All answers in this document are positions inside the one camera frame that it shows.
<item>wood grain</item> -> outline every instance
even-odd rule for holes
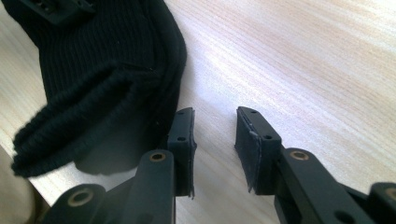
[[[248,194],[233,149],[239,105],[260,111],[285,147],[310,150],[343,184],[396,182],[396,5],[392,1],[167,0],[188,47],[179,108],[196,110],[196,197],[177,223],[278,223],[273,197]],[[37,49],[0,10],[0,141],[46,103]],[[73,164],[32,179],[49,203],[115,176]]]

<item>black beanie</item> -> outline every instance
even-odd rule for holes
[[[163,0],[97,0],[93,17],[66,27],[18,0],[2,1],[39,49],[48,100],[15,136],[15,175],[42,175],[70,161],[111,174],[159,144],[187,56]]]

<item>tabletop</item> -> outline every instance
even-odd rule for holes
[[[274,197],[248,193],[233,148],[236,108],[260,111],[285,147],[313,152],[368,193],[396,182],[396,5],[391,0],[166,0],[188,61],[178,108],[195,110],[195,198],[177,223],[278,223]],[[35,45],[0,7],[0,143],[46,103]],[[73,163],[30,181],[53,204],[67,189],[111,189],[134,170],[86,175]]]

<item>black cloth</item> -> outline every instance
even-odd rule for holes
[[[66,28],[20,1],[2,1],[39,49],[48,100],[15,136],[15,175],[42,175],[70,161],[111,174],[159,144],[187,57],[163,0],[97,0],[91,19]]]

